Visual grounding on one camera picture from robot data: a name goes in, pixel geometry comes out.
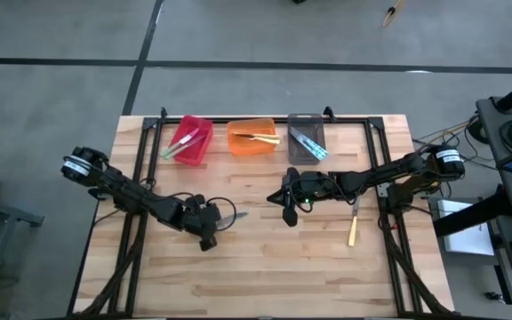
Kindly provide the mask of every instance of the knife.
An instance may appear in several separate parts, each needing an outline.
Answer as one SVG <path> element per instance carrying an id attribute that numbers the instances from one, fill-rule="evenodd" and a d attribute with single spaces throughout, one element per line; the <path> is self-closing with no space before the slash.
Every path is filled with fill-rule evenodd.
<path id="1" fill-rule="evenodd" d="M 196 144 L 198 141 L 204 139 L 205 137 L 206 137 L 205 135 L 202 135 L 202 136 L 198 136 L 198 137 L 192 139 L 191 141 L 185 143 L 183 146 L 181 146 L 177 150 L 171 152 L 168 155 L 165 155 L 164 159 L 169 160 L 169 159 L 173 158 L 174 156 L 178 155 L 181 151 L 185 150 L 186 148 L 191 147 L 192 145 Z"/>
<path id="2" fill-rule="evenodd" d="M 325 159 L 329 152 L 324 148 L 321 148 L 318 144 L 316 144 L 312 139 L 308 138 L 305 134 L 301 133 L 299 130 L 294 127 L 290 127 L 290 134 L 295 138 L 301 145 L 309 151 L 312 155 L 314 155 L 319 161 Z"/>
<path id="3" fill-rule="evenodd" d="M 353 220 L 351 221 L 351 232 L 348 234 L 348 246 L 355 246 L 356 224 L 358 222 L 357 216 L 359 213 L 359 198 L 355 199 L 353 204 Z"/>
<path id="4" fill-rule="evenodd" d="M 246 211 L 243 211 L 243 212 L 237 212 L 236 213 L 236 219 L 239 220 L 239 219 L 242 219 L 243 217 L 247 216 L 248 215 L 248 210 Z M 224 228 L 226 226 L 228 226 L 230 224 L 230 222 L 232 222 L 232 219 L 234 219 L 235 215 L 232 214 L 232 215 L 229 215 L 227 217 L 224 217 L 220 220 L 217 221 L 217 227 L 218 228 Z"/>
<path id="5" fill-rule="evenodd" d="M 168 147 L 164 152 L 161 153 L 161 156 L 165 158 L 167 155 L 169 155 L 173 150 L 176 148 L 182 147 L 184 144 L 186 144 L 189 140 L 193 139 L 195 135 L 199 132 L 199 128 L 196 128 L 193 130 L 190 134 L 186 135 L 185 137 L 181 138 L 177 143 L 174 145 Z"/>

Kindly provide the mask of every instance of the black metal frame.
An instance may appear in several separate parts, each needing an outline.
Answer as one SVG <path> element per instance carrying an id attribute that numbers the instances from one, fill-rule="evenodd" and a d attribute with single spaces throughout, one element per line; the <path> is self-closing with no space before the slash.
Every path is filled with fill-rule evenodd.
<path id="1" fill-rule="evenodd" d="M 205 119 L 212 121 L 214 124 L 226 124 L 229 121 L 236 121 L 236 120 L 244 120 L 244 119 L 251 119 L 256 116 L 208 116 L 205 117 Z M 151 158 L 148 168 L 148 176 L 146 181 L 151 180 L 154 178 L 155 175 L 155 167 L 156 167 L 156 155 L 158 154 L 159 149 L 159 141 L 161 139 L 161 130 L 163 128 L 164 124 L 178 124 L 181 120 L 181 116 L 175 116 L 175 117 L 167 117 L 164 109 L 162 110 L 162 116 L 158 118 L 151 118 L 146 117 L 143 120 L 142 125 L 142 131 L 140 136 L 140 144 L 138 146 L 138 154 L 136 157 L 136 164 L 134 167 L 134 174 L 133 179 L 139 180 L 140 174 L 141 174 L 141 166 L 143 163 L 143 157 L 145 154 L 145 146 L 147 143 L 147 136 L 149 129 L 155 128 L 156 134 L 154 138 L 154 143 L 152 147 L 151 152 Z M 287 116 L 273 116 L 272 119 L 274 119 L 276 124 L 287 124 Z M 377 153 L 376 148 L 374 144 L 374 138 L 372 134 L 372 130 L 376 130 L 380 137 L 380 146 L 381 146 L 381 152 L 382 157 L 385 163 L 388 163 L 391 161 L 390 159 L 390 152 L 388 149 L 388 141 L 386 136 L 386 131 L 384 128 L 383 119 L 381 117 L 336 117 L 331 108 L 327 107 L 324 111 L 324 120 L 327 123 L 330 124 L 360 124 L 364 127 L 365 131 L 365 137 L 366 137 L 366 144 L 367 149 L 369 152 L 369 158 L 371 162 L 371 166 L 377 166 L 378 160 L 377 160 Z M 379 192 L 377 192 L 377 200 L 379 204 L 379 210 L 380 210 L 380 216 L 382 218 L 382 225 L 383 227 L 389 228 L 389 221 L 388 221 L 388 212 L 386 211 L 385 207 L 385 197 L 382 196 Z M 141 246 L 143 245 L 143 240 L 145 239 L 145 230 L 147 226 L 147 217 L 148 214 L 146 212 L 140 213 L 140 224 L 138 227 L 138 235 L 136 236 L 136 239 L 141 240 Z M 398 215 L 398 218 L 396 219 L 397 224 L 397 232 L 398 237 L 400 239 L 400 248 L 402 250 L 402 253 L 404 254 L 404 257 L 406 258 L 406 261 L 413 266 L 412 264 L 412 255 L 410 251 L 410 245 L 408 243 L 408 236 L 406 235 L 406 228 L 404 225 L 404 219 L 400 215 Z M 132 216 L 130 214 L 126 215 L 126 219 L 124 221 L 124 227 L 123 232 L 121 236 L 120 241 L 120 250 L 118 253 L 117 261 L 123 261 L 126 255 L 127 246 L 129 243 L 129 235 L 130 230 L 132 226 Z M 116 288 L 116 293 L 112 295 L 112 298 L 110 299 L 110 304 L 108 305 L 108 312 L 107 314 L 100 314 L 100 315 L 75 315 L 73 314 L 74 304 L 76 301 L 76 296 L 78 294 L 78 288 L 80 285 L 80 281 L 82 279 L 82 273 L 84 270 L 84 264 L 86 259 L 86 253 L 88 251 L 88 245 L 90 243 L 90 238 L 92 237 L 92 231 L 90 232 L 85 253 L 84 253 L 84 259 L 81 263 L 81 267 L 78 272 L 78 277 L 76 280 L 76 285 L 72 293 L 70 306 L 68 309 L 68 314 L 66 318 L 84 318 L 84 319 L 105 319 L 105 318 L 132 318 L 132 312 L 133 307 L 135 303 L 135 296 L 137 292 L 137 285 L 138 285 L 138 279 L 139 279 L 139 272 L 140 272 L 140 261 L 141 261 L 141 253 L 139 253 L 135 259 L 133 260 L 132 264 L 132 272 L 130 276 L 129 281 L 129 287 L 128 287 L 128 297 L 126 300 L 124 312 L 118 312 L 117 311 L 117 301 L 119 297 L 119 285 Z M 485 318 L 476 318 L 476 317 L 469 317 L 469 316 L 456 316 L 456 315 L 437 315 L 437 314 L 427 314 L 423 313 L 422 306 L 420 302 L 420 296 L 415 290 L 412 282 L 408 280 L 408 284 L 410 286 L 410 294 L 412 297 L 412 307 L 413 311 L 406 311 L 405 305 L 404 305 L 404 297 L 402 293 L 402 287 L 400 285 L 400 275 L 398 274 L 398 267 L 396 259 L 389 253 L 388 251 L 388 244 L 385 242 L 385 247 L 387 251 L 388 256 L 388 266 L 389 266 L 389 273 L 390 273 L 390 280 L 393 287 L 393 294 L 396 304 L 396 312 L 397 317 L 409 317 L 412 319 L 434 319 L 434 318 L 440 318 L 440 319 L 485 319 Z"/>

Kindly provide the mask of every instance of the wooden table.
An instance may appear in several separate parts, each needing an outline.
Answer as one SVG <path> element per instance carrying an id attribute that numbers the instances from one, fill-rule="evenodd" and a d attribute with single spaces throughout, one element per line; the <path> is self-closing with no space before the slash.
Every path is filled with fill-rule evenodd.
<path id="1" fill-rule="evenodd" d="M 110 163 L 130 177 L 142 118 L 120 119 L 112 149 Z M 406 117 L 383 118 L 393 160 L 412 152 Z M 176 128 L 177 125 L 164 125 L 161 149 L 167 147 Z M 232 156 L 228 152 L 226 125 L 216 124 L 200 166 L 157 158 L 156 193 L 188 191 L 207 198 L 225 196 L 239 210 L 250 209 L 250 214 L 228 231 L 218 233 L 218 246 L 208 252 L 200 251 L 197 237 L 176 232 L 149 217 L 134 316 L 396 315 L 373 188 L 361 196 L 353 248 L 347 246 L 351 208 L 343 202 L 316 203 L 312 213 L 300 213 L 296 227 L 287 227 L 282 220 L 282 207 L 266 202 L 266 196 L 279 189 L 290 166 L 284 143 L 285 125 L 278 124 L 276 130 L 283 143 L 273 154 Z M 330 155 L 317 166 L 298 166 L 300 171 L 370 168 L 362 125 L 326 124 L 324 132 Z M 145 158 L 144 175 L 148 154 Z M 229 205 L 217 204 L 223 215 L 231 213 Z M 421 201 L 416 205 L 426 206 Z M 112 203 L 101 204 L 97 219 L 112 211 Z M 124 215 L 119 213 L 94 228 L 75 311 L 88 306 L 110 278 L 123 220 Z M 416 271 L 440 302 L 452 309 L 432 220 L 426 213 L 411 211 L 405 214 L 405 223 Z M 401 282 L 408 306 L 409 294 L 402 273 Z M 126 294 L 122 287 L 120 308 Z"/>

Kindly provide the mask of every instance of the wooden handle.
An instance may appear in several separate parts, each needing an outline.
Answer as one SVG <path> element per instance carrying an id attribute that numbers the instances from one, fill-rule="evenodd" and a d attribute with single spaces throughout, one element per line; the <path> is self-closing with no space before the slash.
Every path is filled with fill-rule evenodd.
<path id="1" fill-rule="evenodd" d="M 251 133 L 256 138 L 266 138 L 266 139 L 280 139 L 280 136 L 277 134 L 260 134 L 260 133 Z"/>
<path id="2" fill-rule="evenodd" d="M 277 134 L 246 133 L 246 132 L 232 132 L 232 134 L 251 135 L 255 138 L 280 139 L 280 136 Z"/>
<path id="3" fill-rule="evenodd" d="M 356 223 L 355 216 L 353 217 L 353 222 L 351 222 L 351 232 L 348 233 L 348 246 L 355 246 Z"/>
<path id="4" fill-rule="evenodd" d="M 267 142 L 267 143 L 271 143 L 271 144 L 280 144 L 280 140 L 273 140 L 273 139 L 266 139 L 266 138 L 258 138 L 258 137 L 254 137 L 253 138 L 254 140 L 258 140 L 258 141 L 263 141 L 263 142 Z"/>

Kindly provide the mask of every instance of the black clamp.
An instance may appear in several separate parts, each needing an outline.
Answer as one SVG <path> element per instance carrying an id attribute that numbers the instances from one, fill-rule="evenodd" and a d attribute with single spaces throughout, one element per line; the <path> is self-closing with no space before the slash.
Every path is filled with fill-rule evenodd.
<path id="1" fill-rule="evenodd" d="M 333 109 L 331 109 L 331 107 L 329 107 L 329 106 L 325 107 L 324 116 L 328 116 L 329 122 L 332 124 L 337 122 L 337 117 L 335 117 L 335 114 L 333 113 Z"/>

